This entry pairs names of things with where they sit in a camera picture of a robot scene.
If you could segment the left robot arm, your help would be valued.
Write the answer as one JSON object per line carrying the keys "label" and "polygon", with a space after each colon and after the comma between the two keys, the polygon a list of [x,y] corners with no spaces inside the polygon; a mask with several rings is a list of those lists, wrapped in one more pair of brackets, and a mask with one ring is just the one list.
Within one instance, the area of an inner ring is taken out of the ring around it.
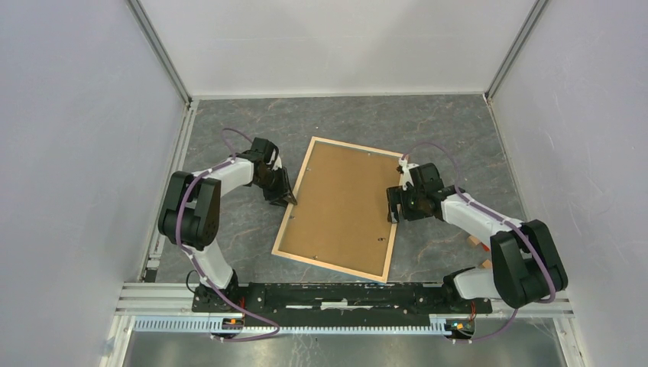
{"label": "left robot arm", "polygon": [[272,205],[297,203],[278,147],[254,138],[251,147],[203,171],[174,172],[167,185],[158,218],[158,231],[186,254],[200,284],[212,291],[210,300],[221,311],[234,310],[240,301],[234,269],[216,241],[221,199],[239,187],[256,186]]}

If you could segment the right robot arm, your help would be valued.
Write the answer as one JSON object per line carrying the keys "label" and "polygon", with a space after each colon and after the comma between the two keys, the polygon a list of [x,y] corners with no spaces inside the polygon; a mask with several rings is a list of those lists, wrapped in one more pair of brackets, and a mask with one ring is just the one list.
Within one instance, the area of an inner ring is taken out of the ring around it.
{"label": "right robot arm", "polygon": [[446,186],[432,163],[401,159],[397,170],[400,183],[387,188],[388,221],[435,218],[472,235],[490,252],[489,268],[466,268],[444,277],[441,300],[447,310],[460,312],[478,298],[519,309],[549,303],[567,288],[568,275],[544,222],[505,216],[462,188]]}

